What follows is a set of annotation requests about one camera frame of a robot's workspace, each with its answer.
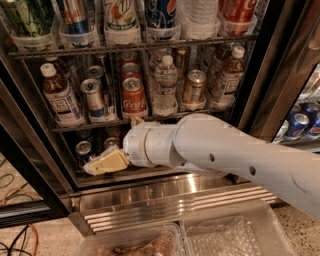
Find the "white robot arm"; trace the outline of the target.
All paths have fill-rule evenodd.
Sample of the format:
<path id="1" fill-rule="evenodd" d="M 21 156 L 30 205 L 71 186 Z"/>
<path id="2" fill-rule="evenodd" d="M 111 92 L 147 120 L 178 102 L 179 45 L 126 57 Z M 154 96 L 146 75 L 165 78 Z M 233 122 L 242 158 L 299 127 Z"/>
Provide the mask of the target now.
<path id="1" fill-rule="evenodd" d="M 232 173 L 320 218 L 320 156 L 252 137 L 207 114 L 176 124 L 140 122 L 123 139 L 84 165 L 90 175 L 158 165 L 189 173 Z"/>

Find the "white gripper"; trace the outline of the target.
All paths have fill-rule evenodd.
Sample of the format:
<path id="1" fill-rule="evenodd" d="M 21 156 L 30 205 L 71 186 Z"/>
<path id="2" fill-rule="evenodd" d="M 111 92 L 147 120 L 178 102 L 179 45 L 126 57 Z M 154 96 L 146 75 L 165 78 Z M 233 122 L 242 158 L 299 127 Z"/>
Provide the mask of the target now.
<path id="1" fill-rule="evenodd" d="M 135 166 L 149 168 L 157 165 L 168 167 L 175 165 L 177 162 L 177 153 L 173 145 L 175 125 L 144 122 L 143 118 L 133 117 L 131 127 L 133 128 L 123 139 L 125 155 L 117 146 L 111 146 L 100 156 L 86 163 L 85 172 L 93 176 L 117 172 L 126 169 L 129 161 Z"/>

